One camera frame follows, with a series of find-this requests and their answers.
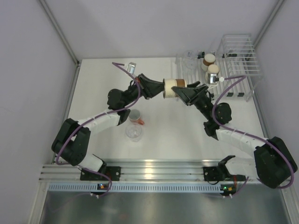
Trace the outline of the clear plastic cup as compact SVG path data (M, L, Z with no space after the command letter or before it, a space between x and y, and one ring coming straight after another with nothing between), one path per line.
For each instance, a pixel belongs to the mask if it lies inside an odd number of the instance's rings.
M125 134L132 142L138 142L143 135L142 126L139 124L129 124L125 129Z
M196 58L184 58L183 59L183 74L185 76L192 76L196 73L197 59Z
M184 58L187 60L193 60L196 57L196 54L192 50L187 50L184 52Z

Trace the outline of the orange white ceramic mug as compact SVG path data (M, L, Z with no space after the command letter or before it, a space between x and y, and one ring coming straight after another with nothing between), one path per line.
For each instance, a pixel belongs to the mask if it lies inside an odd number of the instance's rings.
M144 125L144 121L141 118L141 112L137 109L131 110L128 118L132 123L136 123L142 126Z

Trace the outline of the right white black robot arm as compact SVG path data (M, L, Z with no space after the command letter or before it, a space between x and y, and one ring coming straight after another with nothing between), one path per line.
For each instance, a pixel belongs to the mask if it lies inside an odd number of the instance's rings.
M248 155L247 158L229 155L222 159L217 166L220 178L229 180L234 175L243 175L256 178L271 189L284 189L293 184L298 167L281 138L262 138L230 127L230 105L219 101L212 103L205 84L173 86L172 90L186 105L195 106L207 119L204 122L207 136L230 144Z

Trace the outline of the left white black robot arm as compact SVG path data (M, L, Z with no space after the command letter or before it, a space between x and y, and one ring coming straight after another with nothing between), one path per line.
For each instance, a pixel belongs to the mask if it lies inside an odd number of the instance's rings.
M134 78L125 90L112 89L108 93L108 109L100 115L82 120L66 119L51 149L58 158L72 166L78 166L90 172L96 180L106 176L107 164L98 156L88 152L91 136L110 127L123 124L130 113L128 105L139 97L150 99L164 91L164 83L147 78L144 74Z

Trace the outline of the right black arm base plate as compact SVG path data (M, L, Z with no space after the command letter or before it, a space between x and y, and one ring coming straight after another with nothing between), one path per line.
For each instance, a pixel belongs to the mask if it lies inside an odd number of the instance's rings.
M203 167L203 174L206 182L217 182L222 180L217 167Z

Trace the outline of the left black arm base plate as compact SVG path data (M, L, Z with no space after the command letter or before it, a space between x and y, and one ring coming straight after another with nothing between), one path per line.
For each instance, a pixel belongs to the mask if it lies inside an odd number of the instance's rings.
M99 170L99 172L109 177L112 181L119 181L121 176L121 167L105 165L103 168ZM107 178L83 169L80 173L80 180L81 181L106 181Z

